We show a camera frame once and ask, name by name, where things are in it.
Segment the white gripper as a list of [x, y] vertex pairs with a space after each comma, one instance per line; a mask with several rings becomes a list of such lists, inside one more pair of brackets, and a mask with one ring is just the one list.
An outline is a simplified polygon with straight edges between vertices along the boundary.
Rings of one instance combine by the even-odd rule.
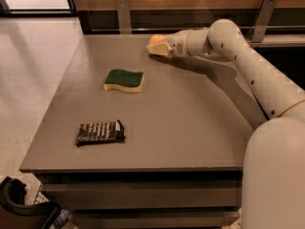
[[166, 36], [167, 42], [149, 44], [146, 46], [149, 54], [159, 56], [169, 56], [170, 54], [178, 57], [188, 56], [187, 38], [191, 31], [179, 31]]

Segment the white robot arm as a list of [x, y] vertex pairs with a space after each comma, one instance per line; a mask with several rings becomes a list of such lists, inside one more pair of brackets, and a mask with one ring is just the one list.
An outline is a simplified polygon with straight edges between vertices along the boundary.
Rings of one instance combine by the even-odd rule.
[[251, 135], [245, 152], [242, 229], [305, 229], [304, 90], [256, 52], [228, 19], [207, 29], [154, 35], [147, 52], [219, 54], [234, 63], [269, 118]]

